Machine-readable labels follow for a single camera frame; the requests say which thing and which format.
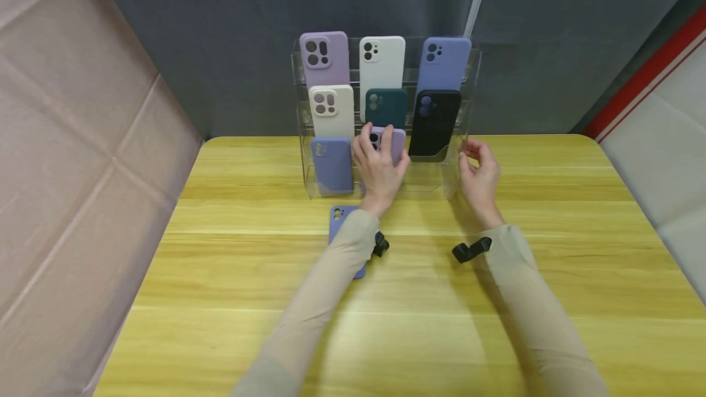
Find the hand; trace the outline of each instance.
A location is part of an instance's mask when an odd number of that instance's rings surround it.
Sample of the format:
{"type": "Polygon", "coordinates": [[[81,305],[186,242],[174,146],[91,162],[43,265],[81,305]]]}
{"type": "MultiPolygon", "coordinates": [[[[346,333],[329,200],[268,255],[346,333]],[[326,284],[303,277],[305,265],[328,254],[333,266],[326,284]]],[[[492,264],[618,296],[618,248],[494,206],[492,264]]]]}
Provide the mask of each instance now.
{"type": "Polygon", "coordinates": [[[458,157],[461,189],[484,230],[505,224],[495,205],[495,188],[500,180],[500,164],[493,151],[484,142],[468,138],[458,157]],[[470,164],[468,157],[478,160],[478,167],[470,164]]]}
{"type": "Polygon", "coordinates": [[[378,219],[384,215],[398,190],[409,166],[407,150],[401,153],[400,163],[393,165],[393,127],[389,125],[382,133],[380,150],[376,151],[370,142],[372,123],[366,123],[360,134],[353,138],[353,161],[365,184],[365,196],[360,207],[378,219]]]}

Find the pink fabric wall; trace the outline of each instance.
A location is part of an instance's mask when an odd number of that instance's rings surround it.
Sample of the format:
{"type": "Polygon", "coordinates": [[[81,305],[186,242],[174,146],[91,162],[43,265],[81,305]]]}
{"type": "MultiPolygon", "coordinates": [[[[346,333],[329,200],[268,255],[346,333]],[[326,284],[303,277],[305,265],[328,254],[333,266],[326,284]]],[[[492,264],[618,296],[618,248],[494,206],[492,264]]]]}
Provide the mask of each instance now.
{"type": "Polygon", "coordinates": [[[112,0],[0,0],[0,395],[93,392],[200,146],[112,0]]]}

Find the black phone case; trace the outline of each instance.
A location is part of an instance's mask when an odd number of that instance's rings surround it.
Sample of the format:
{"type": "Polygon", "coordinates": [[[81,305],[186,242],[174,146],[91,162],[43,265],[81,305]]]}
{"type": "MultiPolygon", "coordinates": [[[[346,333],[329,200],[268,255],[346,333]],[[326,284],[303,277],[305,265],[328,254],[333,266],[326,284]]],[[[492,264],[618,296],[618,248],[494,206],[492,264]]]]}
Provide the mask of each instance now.
{"type": "Polygon", "coordinates": [[[419,93],[414,105],[412,141],[409,143],[409,157],[412,161],[415,157],[418,157],[417,161],[444,161],[446,154],[441,152],[449,145],[451,135],[454,134],[460,107],[459,91],[419,93]]]}

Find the red stripe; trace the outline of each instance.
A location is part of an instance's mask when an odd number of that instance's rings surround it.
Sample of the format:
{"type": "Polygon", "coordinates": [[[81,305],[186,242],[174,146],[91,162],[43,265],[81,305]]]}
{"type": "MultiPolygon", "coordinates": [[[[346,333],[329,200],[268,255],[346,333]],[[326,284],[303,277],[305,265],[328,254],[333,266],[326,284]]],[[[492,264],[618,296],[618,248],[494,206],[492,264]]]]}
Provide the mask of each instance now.
{"type": "MultiPolygon", "coordinates": [[[[605,105],[605,108],[596,115],[594,120],[584,129],[583,133],[591,138],[596,138],[598,135],[604,131],[618,115],[628,107],[628,105],[635,100],[638,94],[642,92],[650,83],[655,80],[655,78],[662,72],[670,63],[674,62],[674,59],[679,56],[679,54],[684,52],[684,49],[688,47],[704,30],[706,30],[706,4],[703,4],[701,8],[691,17],[690,20],[684,24],[676,34],[672,36],[664,45],[661,46],[658,51],[652,55],[652,57],[647,60],[645,64],[635,73],[635,75],[628,80],[628,82],[617,92],[616,95],[605,105]]],[[[643,100],[643,97],[636,105],[628,111],[627,114],[623,115],[618,123],[613,126],[610,132],[620,124],[633,109],[637,108],[643,100]]]]}

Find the cream phone case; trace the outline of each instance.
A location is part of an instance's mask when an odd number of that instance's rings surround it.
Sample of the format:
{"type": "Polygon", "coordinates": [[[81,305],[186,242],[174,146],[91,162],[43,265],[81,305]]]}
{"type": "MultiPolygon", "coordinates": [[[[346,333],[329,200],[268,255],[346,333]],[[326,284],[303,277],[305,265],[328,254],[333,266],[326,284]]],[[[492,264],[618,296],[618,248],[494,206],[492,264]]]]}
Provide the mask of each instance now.
{"type": "Polygon", "coordinates": [[[355,137],[353,88],[350,85],[312,86],[309,104],[317,137],[355,137]]]}
{"type": "Polygon", "coordinates": [[[365,121],[365,96],[369,89],[399,89],[404,74],[404,38],[367,36],[359,46],[360,119],[365,121]]]}

